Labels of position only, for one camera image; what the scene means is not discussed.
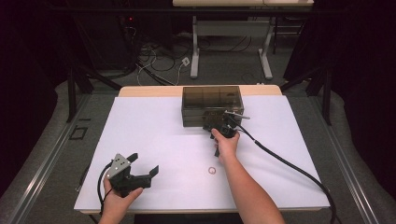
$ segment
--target person's right hand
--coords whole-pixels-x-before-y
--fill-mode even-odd
[[[238,146],[239,132],[236,131],[232,138],[224,137],[217,129],[212,129],[215,136],[216,147],[219,148],[219,160],[224,165],[229,160],[236,159],[236,147]]]

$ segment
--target person's right arm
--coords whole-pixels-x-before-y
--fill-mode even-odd
[[[225,138],[216,129],[212,134],[219,147],[219,160],[224,165],[233,200],[245,224],[285,223],[276,204],[267,192],[250,176],[236,158],[239,133]]]

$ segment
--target wooden desk top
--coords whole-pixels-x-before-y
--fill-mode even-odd
[[[242,95],[282,95],[276,85],[239,85]],[[119,97],[181,96],[183,86],[129,86],[120,90]]]
[[[295,7],[313,4],[313,0],[173,0],[174,7]]]

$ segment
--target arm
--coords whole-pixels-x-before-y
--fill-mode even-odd
[[[219,160],[224,165],[233,200],[244,223],[285,223],[271,197],[236,158],[239,133],[233,138],[225,138],[216,129],[212,133],[217,140]]]
[[[112,190],[110,181],[105,177],[103,180],[105,187],[105,205],[100,219],[100,224],[118,224],[122,221],[123,217],[128,210],[129,205],[143,192],[143,189],[136,189],[129,193],[125,198],[121,198],[116,191]]]

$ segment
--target forearm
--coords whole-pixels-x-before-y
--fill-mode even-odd
[[[274,201],[237,158],[224,164],[230,189],[245,224],[284,223]]]

